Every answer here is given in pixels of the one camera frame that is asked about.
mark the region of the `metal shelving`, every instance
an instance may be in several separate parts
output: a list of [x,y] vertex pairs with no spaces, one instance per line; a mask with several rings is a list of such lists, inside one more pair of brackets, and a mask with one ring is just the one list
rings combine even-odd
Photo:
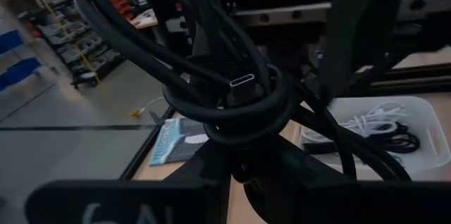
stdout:
[[[96,74],[102,79],[124,61],[80,17],[73,0],[61,0],[49,6],[54,14],[39,9],[24,13],[19,18],[34,26],[39,36],[67,67],[72,75],[71,84],[74,88],[78,89],[78,85],[83,83],[97,85]],[[89,61],[89,65],[85,63],[83,56]]]

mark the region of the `white plastic bin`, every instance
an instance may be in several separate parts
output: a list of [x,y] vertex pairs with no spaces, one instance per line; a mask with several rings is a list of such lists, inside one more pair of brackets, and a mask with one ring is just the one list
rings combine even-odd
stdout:
[[[399,121],[409,127],[409,132],[420,140],[420,148],[410,154],[394,154],[402,159],[401,163],[413,180],[440,180],[440,167],[450,161],[450,149],[440,122],[430,103],[418,97],[362,97],[336,99],[329,110],[339,122],[351,120],[355,115],[364,115],[373,107],[396,101],[405,107],[409,116]],[[330,167],[341,171],[337,154],[322,154],[315,157]],[[370,167],[356,162],[358,180],[380,180]]]

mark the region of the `black cord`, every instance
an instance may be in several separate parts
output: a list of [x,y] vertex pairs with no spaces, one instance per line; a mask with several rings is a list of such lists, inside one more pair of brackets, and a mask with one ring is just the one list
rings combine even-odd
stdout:
[[176,111],[204,123],[210,139],[227,145],[248,146],[263,139],[277,139],[276,136],[289,119],[294,119],[334,139],[339,146],[338,150],[346,175],[355,178],[352,158],[354,153],[386,180],[409,180],[408,174],[392,156],[367,139],[338,126],[327,108],[311,92],[308,92],[302,83],[299,83],[296,87],[297,91],[306,98],[315,113],[301,109],[299,100],[295,100],[295,95],[291,92],[288,77],[276,67],[266,64],[252,40],[219,6],[205,0],[196,0],[197,4],[201,5],[198,7],[195,6],[194,0],[169,0],[179,2],[183,10],[192,15],[190,19],[187,19],[190,25],[195,24],[193,20],[204,25],[204,28],[205,25],[213,23],[212,26],[207,26],[208,32],[213,33],[209,37],[212,39],[209,44],[212,47],[210,54],[200,59],[202,62],[218,64],[216,54],[212,52],[218,48],[214,44],[220,42],[221,47],[226,48],[223,51],[225,56],[222,58],[220,56],[220,60],[230,58],[243,75],[250,73],[255,75],[257,80],[255,83],[261,88],[262,93],[256,96],[252,103],[237,108],[217,107],[220,97],[232,93],[230,89],[229,92],[217,94],[217,100],[209,100],[205,97],[208,93],[201,92],[200,88],[182,80],[165,64],[172,66],[178,72],[185,72],[196,77],[201,83],[219,86],[224,91],[227,91],[226,87],[231,80],[228,75],[205,68],[194,57],[184,58],[148,40],[124,20],[108,0],[75,1],[82,16],[102,38],[163,83],[166,101]]
[[[418,150],[420,148],[418,137],[408,132],[406,125],[400,123],[396,123],[396,125],[395,131],[370,135],[368,140],[372,140],[382,149],[396,154],[409,154]],[[303,147],[309,154],[332,154],[337,151],[334,142],[306,142]]]

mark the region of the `book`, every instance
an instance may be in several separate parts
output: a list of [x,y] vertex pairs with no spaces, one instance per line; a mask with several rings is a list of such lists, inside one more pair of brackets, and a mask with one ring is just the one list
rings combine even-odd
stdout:
[[187,161],[207,140],[202,123],[189,118],[167,119],[156,138],[149,165]]

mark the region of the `blue bin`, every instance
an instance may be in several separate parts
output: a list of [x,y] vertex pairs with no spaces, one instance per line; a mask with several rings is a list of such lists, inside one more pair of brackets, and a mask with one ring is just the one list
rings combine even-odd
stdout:
[[4,87],[18,83],[30,76],[41,63],[36,58],[27,58],[10,66],[5,73],[0,75],[0,84]]
[[3,54],[11,49],[14,49],[23,44],[20,38],[19,31],[11,30],[3,35],[0,35],[0,54]]

